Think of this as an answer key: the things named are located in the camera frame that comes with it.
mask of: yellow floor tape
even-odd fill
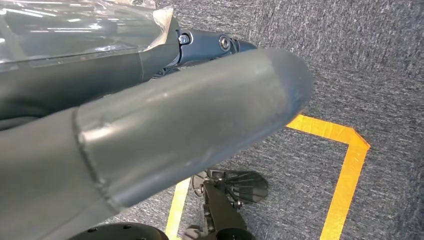
[[[169,240],[179,240],[178,228],[180,226],[181,216],[183,215],[184,203],[186,202],[187,191],[189,190],[190,178],[179,182],[175,186],[175,192],[169,210],[168,222],[166,224],[165,234]]]
[[[338,240],[342,234],[343,225],[345,224],[362,165],[370,145],[351,127],[304,115],[296,117],[287,127],[348,144],[320,236],[321,240]],[[178,238],[178,228],[189,185],[190,179],[186,179],[176,185],[165,231],[170,240],[180,239]]]

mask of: plastic wrap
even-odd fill
[[[167,40],[172,8],[109,0],[0,0],[0,72],[143,52]]]
[[[154,0],[115,0],[115,2],[156,9],[156,2]]]

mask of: gray fabric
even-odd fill
[[[304,114],[351,126],[371,145],[342,239],[423,236],[423,4],[421,1],[161,0],[186,28],[220,31],[303,57],[316,79]],[[218,167],[255,170],[269,197],[241,213],[258,240],[318,239],[347,147],[291,129]],[[111,221],[165,229],[173,188]],[[180,224],[200,221],[189,193]]]

